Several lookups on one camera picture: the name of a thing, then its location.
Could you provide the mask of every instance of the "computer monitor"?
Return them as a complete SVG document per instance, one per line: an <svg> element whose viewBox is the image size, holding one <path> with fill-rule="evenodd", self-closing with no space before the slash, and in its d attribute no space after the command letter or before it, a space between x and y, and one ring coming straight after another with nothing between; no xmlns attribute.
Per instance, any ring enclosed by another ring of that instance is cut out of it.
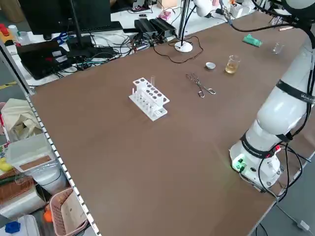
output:
<svg viewBox="0 0 315 236"><path fill-rule="evenodd" d="M69 0L19 0L33 34L75 30ZM73 0L81 32L121 30L111 22L109 0Z"/></svg>

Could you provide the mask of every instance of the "test tube rack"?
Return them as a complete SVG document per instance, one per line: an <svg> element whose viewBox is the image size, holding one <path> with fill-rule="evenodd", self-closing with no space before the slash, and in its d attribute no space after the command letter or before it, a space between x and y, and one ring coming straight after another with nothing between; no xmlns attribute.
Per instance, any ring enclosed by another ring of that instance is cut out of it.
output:
<svg viewBox="0 0 315 236"><path fill-rule="evenodd" d="M157 120L167 114L163 105L169 99L145 78L133 81L136 91L132 88L132 95L129 98L146 114L152 121Z"/></svg>

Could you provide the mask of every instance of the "plastic basket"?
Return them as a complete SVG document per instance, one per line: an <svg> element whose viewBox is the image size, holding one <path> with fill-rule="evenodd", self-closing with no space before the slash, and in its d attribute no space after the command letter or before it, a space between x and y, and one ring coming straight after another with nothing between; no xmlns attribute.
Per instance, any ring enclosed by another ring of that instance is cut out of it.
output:
<svg viewBox="0 0 315 236"><path fill-rule="evenodd" d="M82 231L88 224L88 221L86 220L85 223L76 230L66 234L64 229L64 223L63 223L63 217L61 215L61 206L66 201L66 199L70 196L70 194L73 192L72 188L67 188L64 191L61 191L60 193L55 194L51 200L50 200L50 210L52 213L53 218L53 225L56 236L73 236Z"/></svg>
<svg viewBox="0 0 315 236"><path fill-rule="evenodd" d="M19 172L16 169L12 169L0 176L0 179L15 176L16 174L19 174ZM33 178L25 176L19 180L0 186L0 204L28 191L33 185Z"/></svg>

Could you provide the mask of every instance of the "green object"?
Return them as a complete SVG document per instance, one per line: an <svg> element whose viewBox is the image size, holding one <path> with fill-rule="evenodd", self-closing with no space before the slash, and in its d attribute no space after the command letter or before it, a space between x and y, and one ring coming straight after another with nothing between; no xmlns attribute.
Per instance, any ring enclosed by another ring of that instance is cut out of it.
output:
<svg viewBox="0 0 315 236"><path fill-rule="evenodd" d="M255 47L260 47L262 45L262 41L253 38L251 34L245 36L243 42L254 45Z"/></svg>

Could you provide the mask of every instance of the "red object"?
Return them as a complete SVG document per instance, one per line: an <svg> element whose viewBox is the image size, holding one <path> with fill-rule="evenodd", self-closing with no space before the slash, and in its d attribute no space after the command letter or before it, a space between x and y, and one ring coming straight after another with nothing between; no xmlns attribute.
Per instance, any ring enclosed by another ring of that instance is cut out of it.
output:
<svg viewBox="0 0 315 236"><path fill-rule="evenodd" d="M3 33L4 36L9 36L10 35L10 33L9 33L7 28L0 28L0 30Z"/></svg>

